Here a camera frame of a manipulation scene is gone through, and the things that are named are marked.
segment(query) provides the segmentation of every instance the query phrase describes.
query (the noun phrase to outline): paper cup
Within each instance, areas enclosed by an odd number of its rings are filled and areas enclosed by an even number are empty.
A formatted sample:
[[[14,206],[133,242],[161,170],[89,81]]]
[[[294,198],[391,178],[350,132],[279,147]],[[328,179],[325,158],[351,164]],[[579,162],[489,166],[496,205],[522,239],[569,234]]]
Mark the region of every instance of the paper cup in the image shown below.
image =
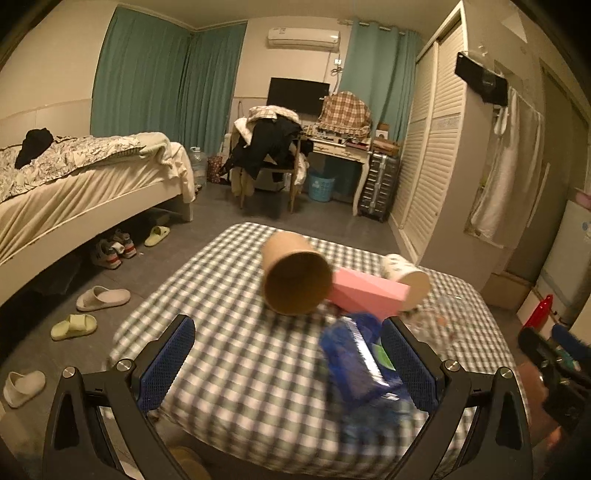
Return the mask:
[[[391,254],[383,257],[382,273],[385,278],[410,287],[408,296],[402,304],[402,310],[412,310],[429,295],[431,290],[429,275],[401,255]]]
[[[262,295],[283,315],[312,312],[332,288],[332,269],[301,235],[279,231],[262,246]]]

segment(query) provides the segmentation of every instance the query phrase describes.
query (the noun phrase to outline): ceiling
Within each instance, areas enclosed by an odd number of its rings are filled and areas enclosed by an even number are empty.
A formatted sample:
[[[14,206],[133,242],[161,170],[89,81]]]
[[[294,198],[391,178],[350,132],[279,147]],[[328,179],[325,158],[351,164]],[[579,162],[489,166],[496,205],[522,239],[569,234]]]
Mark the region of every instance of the ceiling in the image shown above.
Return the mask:
[[[431,37],[458,0],[124,0],[193,28],[256,17],[303,16],[375,20]]]

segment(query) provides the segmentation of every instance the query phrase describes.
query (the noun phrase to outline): chair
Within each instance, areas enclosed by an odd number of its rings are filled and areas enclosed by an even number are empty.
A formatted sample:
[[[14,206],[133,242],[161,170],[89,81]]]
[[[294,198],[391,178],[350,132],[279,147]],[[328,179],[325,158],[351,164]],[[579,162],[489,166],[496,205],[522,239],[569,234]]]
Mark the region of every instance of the chair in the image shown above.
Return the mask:
[[[291,174],[291,183],[290,183],[290,213],[294,213],[294,205],[296,203],[295,199],[298,194],[298,189],[296,189],[296,172],[297,172],[297,158],[300,155],[300,147],[301,147],[301,138],[298,138],[297,141],[297,148],[295,149],[295,156],[294,156],[294,167],[293,168],[267,168],[263,167],[265,170],[270,171],[271,173],[290,173]],[[245,190],[242,189],[242,193],[240,194],[240,208],[244,207],[244,198],[246,198]]]

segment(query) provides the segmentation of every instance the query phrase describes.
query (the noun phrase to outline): gray tile floor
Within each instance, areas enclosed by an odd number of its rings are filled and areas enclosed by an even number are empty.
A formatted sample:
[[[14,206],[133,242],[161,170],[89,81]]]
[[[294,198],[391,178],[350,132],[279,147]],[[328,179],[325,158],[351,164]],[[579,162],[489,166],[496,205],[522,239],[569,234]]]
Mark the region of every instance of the gray tile floor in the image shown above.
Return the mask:
[[[379,254],[398,252],[387,223],[353,217],[349,204],[317,203],[305,195],[298,197],[293,214],[287,210],[286,193],[255,192],[246,200],[244,210],[240,210],[229,187],[207,185],[196,200],[194,221],[182,223],[173,218],[170,236],[153,248],[141,245],[150,229],[147,215],[131,219],[125,227],[132,232],[139,254],[124,260],[117,270],[97,270],[85,263],[65,296],[41,297],[23,291],[0,307],[0,381],[3,382],[11,370],[40,369],[47,376],[45,390],[10,413],[31,439],[27,451],[19,452],[18,446],[11,445],[10,433],[0,432],[11,449],[21,453],[21,457],[26,453],[27,469],[33,478],[39,478],[47,417],[62,370],[68,365],[75,365],[82,372],[101,369],[113,334],[122,321],[197,251],[226,228],[240,222],[263,223]],[[85,253],[88,246],[81,250]],[[94,334],[53,342],[50,338],[52,325],[74,313],[78,295],[94,285],[127,288],[131,300],[121,307],[94,312],[99,325]],[[520,355],[516,340],[521,326],[519,320],[510,312],[491,310],[517,357]]]

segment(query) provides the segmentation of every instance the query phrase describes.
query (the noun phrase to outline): teal curtain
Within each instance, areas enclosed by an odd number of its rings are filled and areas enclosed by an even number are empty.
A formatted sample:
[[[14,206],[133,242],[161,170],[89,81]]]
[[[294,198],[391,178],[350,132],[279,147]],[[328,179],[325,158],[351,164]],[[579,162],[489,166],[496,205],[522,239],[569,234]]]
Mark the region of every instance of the teal curtain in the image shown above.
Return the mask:
[[[362,99],[372,113],[373,129],[383,122],[389,138],[402,141],[406,135],[413,99],[415,60],[421,44],[418,33],[399,29],[380,30],[353,24],[340,91]]]
[[[219,151],[228,125],[246,24],[196,32],[189,44],[180,101],[179,141]]]
[[[107,29],[92,92],[96,137],[163,132],[178,138],[178,100],[191,32],[117,7]]]
[[[117,7],[100,52],[90,114],[96,137],[163,132],[218,151],[246,24],[190,32]]]

